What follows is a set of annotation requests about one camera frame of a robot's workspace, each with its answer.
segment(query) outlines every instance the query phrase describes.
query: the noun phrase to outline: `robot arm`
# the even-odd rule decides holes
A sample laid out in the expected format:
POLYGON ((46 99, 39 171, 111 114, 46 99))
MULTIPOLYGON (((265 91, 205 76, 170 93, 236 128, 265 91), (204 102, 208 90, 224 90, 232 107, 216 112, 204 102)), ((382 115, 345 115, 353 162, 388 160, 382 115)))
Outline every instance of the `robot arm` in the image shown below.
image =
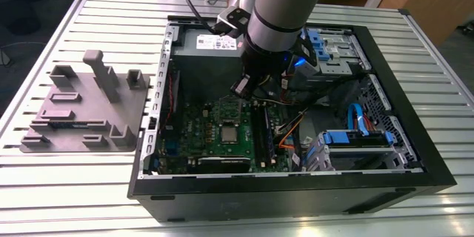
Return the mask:
POLYGON ((252 0, 241 0, 232 2, 240 4, 237 9, 230 7, 220 15, 220 19, 237 26, 245 36, 244 74, 232 88, 241 98, 253 97, 262 77, 280 73, 286 58, 296 54, 309 60, 316 57, 312 46, 301 40, 301 34, 317 1, 256 0, 250 14, 252 0))

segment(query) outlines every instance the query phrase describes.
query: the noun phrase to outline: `metal table surface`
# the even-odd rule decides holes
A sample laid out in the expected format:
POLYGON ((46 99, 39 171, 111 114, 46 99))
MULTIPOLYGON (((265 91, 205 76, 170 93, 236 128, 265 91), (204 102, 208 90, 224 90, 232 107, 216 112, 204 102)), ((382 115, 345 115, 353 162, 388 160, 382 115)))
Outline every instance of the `metal table surface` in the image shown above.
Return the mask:
MULTIPOLYGON (((194 3, 204 16, 216 16, 226 5, 194 3)), ((369 27, 459 182, 439 194, 409 199, 376 214, 161 224, 126 197, 134 153, 23 154, 21 139, 47 96, 53 67, 70 64, 77 72, 91 72, 82 63, 83 52, 101 49, 117 73, 141 69, 154 75, 171 14, 192 14, 185 0, 74 1, 0 119, 0 234, 474 234, 473 95, 412 17, 390 9, 317 6, 310 21, 369 27)))

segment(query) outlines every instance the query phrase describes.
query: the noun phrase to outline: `red wire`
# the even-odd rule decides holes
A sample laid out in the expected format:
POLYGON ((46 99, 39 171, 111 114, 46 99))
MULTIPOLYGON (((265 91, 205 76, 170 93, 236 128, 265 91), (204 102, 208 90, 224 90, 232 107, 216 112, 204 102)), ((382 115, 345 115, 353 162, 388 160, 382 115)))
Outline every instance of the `red wire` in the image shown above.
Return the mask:
POLYGON ((284 90, 282 90, 282 93, 281 93, 281 101, 282 101, 282 102, 286 102, 286 100, 285 100, 286 92, 288 92, 288 90, 284 89, 284 90))
POLYGON ((372 130, 370 124, 369 124, 369 121, 368 121, 368 118, 366 118, 366 117, 364 117, 364 124, 365 124, 365 127, 366 127, 369 130, 372 130))
POLYGON ((364 121, 365 121, 366 124, 368 124, 368 128, 369 128, 370 130, 376 130, 376 127, 374 127, 374 125, 373 125, 373 123, 372 123, 372 121, 370 121, 370 119, 369 119, 369 117, 368 117, 366 115, 364 115, 364 121))
POLYGON ((293 132, 294 129, 297 128, 298 124, 302 122, 302 120, 304 120, 304 116, 302 116, 302 118, 298 120, 298 122, 294 124, 293 128, 290 129, 290 131, 289 131, 288 134, 285 135, 284 139, 281 140, 281 142, 280 142, 280 148, 282 148, 284 146, 288 146, 288 145, 285 145, 284 143, 285 143, 286 139, 289 138, 292 132, 293 132))
POLYGON ((169 112, 169 115, 166 116, 166 120, 165 120, 163 126, 161 128, 161 132, 165 129, 166 124, 169 123, 169 120, 170 120, 170 117, 171 117, 171 113, 173 113, 173 102, 174 102, 174 99, 173 99, 173 80, 171 80, 171 74, 170 73, 169 73, 169 94, 170 94, 170 112, 169 112))

